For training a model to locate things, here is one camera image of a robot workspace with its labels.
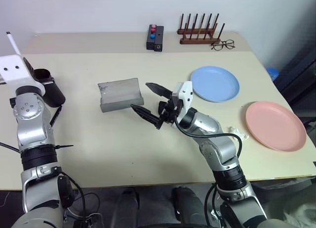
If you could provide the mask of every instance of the white table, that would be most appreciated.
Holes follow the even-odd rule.
[[[239,94],[223,103],[207,102],[195,95],[192,107],[218,119],[225,132],[234,126],[249,134],[244,119],[252,102],[273,101],[290,108],[250,50],[47,53],[26,57],[33,67],[50,70],[66,96],[54,125],[55,141],[57,145],[75,146],[59,149],[58,160],[63,170],[82,187],[214,182],[198,145],[169,124],[158,131],[131,108],[102,113],[99,82],[137,77],[144,106],[157,114],[158,103],[164,98],[151,92],[146,82],[172,90],[177,82],[188,80],[198,67],[223,67],[239,80]],[[0,86],[0,141],[17,147],[10,97],[8,87]],[[249,180],[316,175],[313,161],[316,161],[316,149],[308,137],[297,152],[277,152],[250,136],[240,156],[241,167]],[[21,189],[22,165],[18,153],[0,148],[0,171],[1,190]]]

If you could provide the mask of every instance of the eyeglasses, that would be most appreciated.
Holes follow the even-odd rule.
[[[215,49],[217,51],[219,50],[222,50],[223,47],[226,47],[227,49],[233,49],[235,48],[235,42],[232,40],[232,39],[228,39],[226,41],[218,41],[218,42],[215,42],[215,43],[212,43],[211,44],[211,49]]]

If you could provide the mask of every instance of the silver robot arm segment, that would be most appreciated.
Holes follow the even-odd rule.
[[[19,54],[0,57],[0,75],[9,86],[17,120],[17,139],[23,172],[25,214],[14,228],[61,228],[65,208],[74,200],[67,176],[57,161],[50,112],[45,103],[58,107],[65,102],[47,70],[34,70]]]
[[[223,133],[217,120],[192,108],[188,114],[194,117],[188,125],[188,119],[180,122],[188,133],[210,135]],[[251,184],[246,180],[236,156],[236,148],[227,137],[193,138],[213,172],[217,190],[225,201],[221,206],[221,214],[232,226],[239,223],[244,227],[256,228],[266,220],[265,212],[256,197]]]

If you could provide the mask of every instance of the floor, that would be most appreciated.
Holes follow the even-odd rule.
[[[204,201],[204,197],[210,188],[211,184],[194,184],[185,185],[191,188],[201,201]],[[146,186],[135,187],[136,191],[140,194],[140,210],[139,210],[139,226],[145,226],[150,224],[160,223],[178,223],[175,218],[173,205],[171,201],[171,191],[174,186]],[[254,187],[259,200],[262,203],[266,203],[269,198],[277,198],[284,194],[284,190],[278,190],[271,194],[271,192],[262,192],[262,190]],[[292,187],[293,191],[302,189],[302,185]],[[112,214],[116,205],[116,202],[125,188],[103,188],[103,189],[83,189],[84,193],[95,192],[99,195],[101,205],[99,212],[103,215],[104,227],[110,227]],[[0,191],[0,222],[2,228],[10,228],[14,222],[23,214],[22,209],[22,194],[20,191]],[[97,199],[93,196],[86,197],[86,209],[89,213],[95,212],[97,208]],[[80,214],[82,211],[81,200],[76,201],[71,211],[75,214]],[[74,219],[69,218],[68,222],[64,225],[64,228],[72,228]],[[213,226],[217,226],[216,221],[211,221]]]

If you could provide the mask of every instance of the wooden rack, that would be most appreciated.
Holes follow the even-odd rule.
[[[196,28],[196,24],[198,20],[198,14],[196,14],[194,22],[192,24],[192,28],[189,28],[190,18],[191,18],[191,14],[189,14],[188,21],[185,23],[184,28],[182,29],[183,17],[184,17],[184,14],[182,13],[180,28],[177,31],[179,35],[182,35],[182,38],[180,39],[180,44],[213,44],[213,43],[219,42],[225,23],[222,25],[222,28],[218,37],[214,38],[214,33],[217,28],[218,16],[219,14],[216,15],[214,24],[210,28],[210,21],[212,18],[212,14],[210,14],[206,26],[202,28],[204,17],[205,17],[205,13],[204,13],[202,16],[200,25],[198,26],[198,28]]]

